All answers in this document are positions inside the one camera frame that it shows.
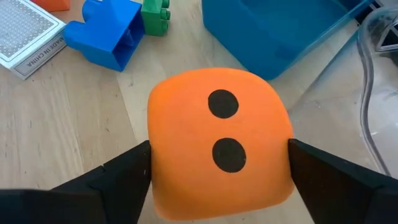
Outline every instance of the plastic container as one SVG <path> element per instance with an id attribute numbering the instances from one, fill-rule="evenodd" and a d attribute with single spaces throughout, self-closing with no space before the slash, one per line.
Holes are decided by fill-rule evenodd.
<path id="1" fill-rule="evenodd" d="M 297 139 L 395 178 L 397 18 L 398 7 L 368 15 L 357 34 L 289 111 Z"/>
<path id="2" fill-rule="evenodd" d="M 205 27 L 252 73 L 275 78 L 372 0 L 202 0 Z"/>

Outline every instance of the black dot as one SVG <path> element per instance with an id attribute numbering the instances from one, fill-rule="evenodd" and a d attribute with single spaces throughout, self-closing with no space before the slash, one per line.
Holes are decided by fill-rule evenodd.
<path id="1" fill-rule="evenodd" d="M 239 172 L 246 163 L 246 153 L 237 140 L 223 138 L 213 146 L 213 160 L 225 172 Z"/>
<path id="2" fill-rule="evenodd" d="M 236 97 L 227 90 L 216 90 L 208 98 L 209 109 L 218 118 L 229 118 L 238 111 Z"/>

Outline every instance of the blue plastic bin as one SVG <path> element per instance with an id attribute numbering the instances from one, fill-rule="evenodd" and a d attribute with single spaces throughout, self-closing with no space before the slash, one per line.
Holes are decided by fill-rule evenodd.
<path id="1" fill-rule="evenodd" d="M 373 0 L 202 0 L 205 27 L 252 73 L 270 80 Z"/>

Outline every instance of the lego brick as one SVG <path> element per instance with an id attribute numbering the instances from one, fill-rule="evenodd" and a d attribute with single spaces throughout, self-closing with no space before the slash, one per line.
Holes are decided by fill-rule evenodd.
<path id="1" fill-rule="evenodd" d="M 141 4 L 129 0 L 87 0 L 85 23 L 70 22 L 65 41 L 90 62 L 121 72 L 144 36 L 140 11 Z"/>
<path id="2" fill-rule="evenodd" d="M 145 0 L 141 15 L 147 35 L 163 36 L 169 29 L 171 13 L 167 10 L 170 0 Z"/>
<path id="3" fill-rule="evenodd" d="M 48 12 L 70 9 L 70 0 L 31 0 Z"/>

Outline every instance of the transparent plastic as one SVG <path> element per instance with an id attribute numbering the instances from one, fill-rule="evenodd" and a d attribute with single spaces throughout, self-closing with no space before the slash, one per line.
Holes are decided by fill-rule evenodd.
<path id="1" fill-rule="evenodd" d="M 398 7 L 370 13 L 289 111 L 295 137 L 398 178 Z"/>

